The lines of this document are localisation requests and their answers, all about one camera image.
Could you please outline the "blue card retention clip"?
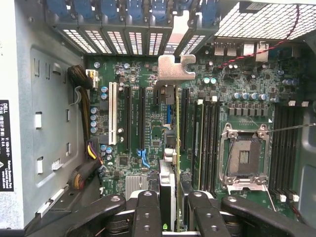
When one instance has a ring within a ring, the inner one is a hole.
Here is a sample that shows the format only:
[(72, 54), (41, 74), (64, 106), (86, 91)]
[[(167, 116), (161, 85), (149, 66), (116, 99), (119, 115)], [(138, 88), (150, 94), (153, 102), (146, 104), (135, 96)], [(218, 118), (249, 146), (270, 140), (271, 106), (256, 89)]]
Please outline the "blue card retention clip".
[(47, 0), (48, 9), (58, 17), (65, 17), (68, 14), (65, 0)]
[(101, 11), (110, 20), (118, 18), (117, 0), (100, 0)]
[(128, 0), (127, 12), (133, 21), (143, 19), (143, 0)]
[(152, 0), (152, 15), (155, 20), (165, 21), (167, 19), (168, 0)]
[(79, 20), (93, 19), (95, 17), (91, 0), (74, 0), (74, 6)]
[(202, 0), (202, 24), (210, 25), (216, 19), (218, 0)]

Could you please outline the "green motherboard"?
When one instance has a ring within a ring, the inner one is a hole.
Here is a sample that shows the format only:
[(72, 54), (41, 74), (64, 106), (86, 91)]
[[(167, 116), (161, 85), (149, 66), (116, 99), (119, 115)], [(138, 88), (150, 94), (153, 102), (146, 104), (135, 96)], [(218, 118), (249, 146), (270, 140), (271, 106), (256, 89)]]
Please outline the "green motherboard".
[[(222, 66), (226, 56), (211, 54), (209, 49), (196, 56), (186, 70), (195, 79), (179, 86), (180, 114), (182, 89), (189, 89), (186, 149), (180, 147), (181, 174), (194, 173), (195, 104), (203, 100), (203, 139), (200, 190), (221, 199), (229, 193), (218, 178), (220, 135), (225, 123), (251, 128), (265, 123), (268, 130), (296, 126), (301, 123), (299, 107), (299, 75), (303, 63), (285, 59), (282, 51), (270, 52), (267, 62), (252, 59)], [(125, 177), (148, 175), (159, 171), (166, 162), (175, 177), (172, 153), (175, 151), (175, 108), (172, 124), (166, 124), (166, 104), (158, 81), (156, 58), (89, 56), (86, 73), (98, 85), (90, 97), (90, 154), (103, 163), (99, 169), (102, 196), (125, 196)], [(109, 82), (118, 84), (117, 144), (109, 144)], [(131, 146), (125, 149), (125, 88), (132, 93)], [(145, 148), (139, 150), (139, 88), (146, 89)], [(295, 178), (299, 150), (299, 129), (269, 133), (269, 171), (266, 190), (235, 191), (251, 201), (288, 216), (299, 216), (300, 200)]]

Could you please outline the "open black PC case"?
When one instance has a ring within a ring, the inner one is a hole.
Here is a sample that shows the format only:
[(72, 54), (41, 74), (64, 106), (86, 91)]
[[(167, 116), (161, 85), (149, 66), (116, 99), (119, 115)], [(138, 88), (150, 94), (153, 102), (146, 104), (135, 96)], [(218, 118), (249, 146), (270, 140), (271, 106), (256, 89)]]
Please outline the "open black PC case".
[[(285, 59), (296, 58), (303, 63), (299, 75), (299, 125), (316, 123), (316, 0), (218, 0), (216, 19), (206, 26), (202, 24), (202, 0), (168, 0), (167, 19), (160, 22), (152, 15), (152, 0), (143, 0), (140, 21), (133, 21), (128, 14), (128, 0), (117, 0), (115, 20), (102, 13), (100, 0), (91, 0), (95, 17), (82, 21), (74, 0), (65, 0), (65, 17), (51, 12), (46, 1), (46, 23), (61, 36), (65, 46), (81, 57), (80, 64), (67, 69), (67, 77), (77, 92), (81, 112), (83, 161), (71, 172), (65, 191), (44, 216), (36, 217), (23, 230), (0, 230), (0, 237), (65, 237), (70, 228), (96, 214), (107, 213), (112, 204), (121, 207), (127, 201), (120, 194), (101, 195), (99, 169), (103, 163), (90, 154), (87, 146), (90, 97), (98, 85), (98, 80), (86, 73), (85, 61), (89, 56), (158, 60), (161, 55), (173, 55), (179, 62), (181, 56), (196, 57), (209, 49), (211, 54), (226, 56), (222, 66), (227, 66), (246, 59), (264, 63), (270, 52), (282, 51)], [(299, 131), (295, 181), (300, 215), (280, 214), (316, 229), (316, 126)], [(175, 177), (166, 162), (159, 165), (158, 174), (162, 237), (200, 237), (183, 221), (186, 209), (181, 189), (181, 231), (175, 231)], [(218, 202), (222, 199), (211, 193), (210, 198)]]

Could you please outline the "thin metal locking lever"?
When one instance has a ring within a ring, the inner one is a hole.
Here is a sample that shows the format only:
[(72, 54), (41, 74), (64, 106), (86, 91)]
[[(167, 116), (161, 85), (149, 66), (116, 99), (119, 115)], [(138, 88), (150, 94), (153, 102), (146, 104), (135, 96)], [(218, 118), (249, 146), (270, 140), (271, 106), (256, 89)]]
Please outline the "thin metal locking lever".
[(296, 126), (291, 126), (291, 127), (278, 128), (278, 129), (268, 130), (266, 132), (273, 133), (273, 132), (280, 132), (280, 131), (293, 130), (293, 129), (299, 129), (299, 128), (304, 128), (304, 127), (312, 127), (312, 126), (316, 126), (316, 123), (308, 123), (308, 124), (296, 125)]

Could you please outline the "black expansion slot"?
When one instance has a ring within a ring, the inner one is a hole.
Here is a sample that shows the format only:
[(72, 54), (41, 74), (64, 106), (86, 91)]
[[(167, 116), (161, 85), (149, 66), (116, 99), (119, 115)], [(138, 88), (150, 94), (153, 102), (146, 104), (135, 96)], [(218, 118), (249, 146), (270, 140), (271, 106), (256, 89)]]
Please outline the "black expansion slot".
[(130, 150), (131, 146), (131, 106), (132, 106), (131, 88), (125, 88), (125, 149)]
[(181, 96), (181, 149), (186, 149), (186, 136), (187, 136), (187, 122), (188, 122), (188, 107), (189, 107), (189, 89), (183, 88), (182, 89), (182, 96)]
[(145, 148), (145, 113), (146, 113), (146, 89), (144, 87), (139, 88), (139, 150)]

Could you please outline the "grey power supply unit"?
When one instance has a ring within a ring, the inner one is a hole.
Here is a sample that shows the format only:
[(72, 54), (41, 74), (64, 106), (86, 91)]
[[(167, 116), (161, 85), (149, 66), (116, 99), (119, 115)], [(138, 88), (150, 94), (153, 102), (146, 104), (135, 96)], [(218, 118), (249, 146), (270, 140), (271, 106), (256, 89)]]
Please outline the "grey power supply unit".
[(42, 217), (83, 161), (81, 57), (45, 21), (45, 0), (0, 0), (0, 230)]

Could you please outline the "silver chipset heatsink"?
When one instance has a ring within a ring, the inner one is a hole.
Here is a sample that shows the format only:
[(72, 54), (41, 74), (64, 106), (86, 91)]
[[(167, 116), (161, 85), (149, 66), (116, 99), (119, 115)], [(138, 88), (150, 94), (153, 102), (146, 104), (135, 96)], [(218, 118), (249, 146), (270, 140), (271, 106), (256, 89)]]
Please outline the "silver chipset heatsink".
[(128, 175), (125, 177), (125, 199), (129, 200), (131, 194), (138, 190), (147, 190), (148, 181), (146, 175)]

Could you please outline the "metal socket cover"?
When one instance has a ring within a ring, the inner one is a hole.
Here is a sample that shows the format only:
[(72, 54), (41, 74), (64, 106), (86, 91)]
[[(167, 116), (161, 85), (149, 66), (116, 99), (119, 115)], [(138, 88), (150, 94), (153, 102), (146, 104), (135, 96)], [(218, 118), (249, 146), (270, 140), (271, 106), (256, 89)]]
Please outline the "metal socket cover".
[(224, 178), (222, 188), (229, 194), (235, 191), (265, 191), (267, 179), (263, 177), (240, 178), (237, 176)]

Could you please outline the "CPU socket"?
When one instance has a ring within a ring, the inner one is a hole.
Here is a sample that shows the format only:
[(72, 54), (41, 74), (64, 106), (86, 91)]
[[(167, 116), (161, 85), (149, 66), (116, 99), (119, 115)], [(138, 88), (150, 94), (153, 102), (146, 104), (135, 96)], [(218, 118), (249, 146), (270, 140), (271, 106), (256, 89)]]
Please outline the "CPU socket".
[(222, 188), (227, 177), (263, 177), (268, 180), (270, 135), (268, 125), (234, 127), (227, 122), (220, 135), (218, 178)]

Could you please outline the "black installed RAM stick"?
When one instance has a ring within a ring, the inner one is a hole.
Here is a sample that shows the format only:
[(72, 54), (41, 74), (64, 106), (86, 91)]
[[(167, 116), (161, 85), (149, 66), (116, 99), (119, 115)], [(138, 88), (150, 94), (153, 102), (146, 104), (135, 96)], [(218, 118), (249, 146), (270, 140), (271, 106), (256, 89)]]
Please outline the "black installed RAM stick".
[(200, 189), (201, 182), (201, 160), (202, 160), (202, 139), (203, 139), (203, 119), (204, 104), (202, 99), (198, 99), (195, 104), (194, 117), (194, 173), (193, 187), (195, 190)]

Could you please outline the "white expansion slot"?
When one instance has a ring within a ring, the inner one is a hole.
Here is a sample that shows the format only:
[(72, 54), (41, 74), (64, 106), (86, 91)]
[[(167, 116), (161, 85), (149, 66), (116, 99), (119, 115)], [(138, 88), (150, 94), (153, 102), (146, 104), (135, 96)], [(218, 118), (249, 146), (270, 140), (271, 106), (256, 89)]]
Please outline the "white expansion slot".
[(117, 144), (117, 92), (118, 84), (109, 82), (109, 144)]

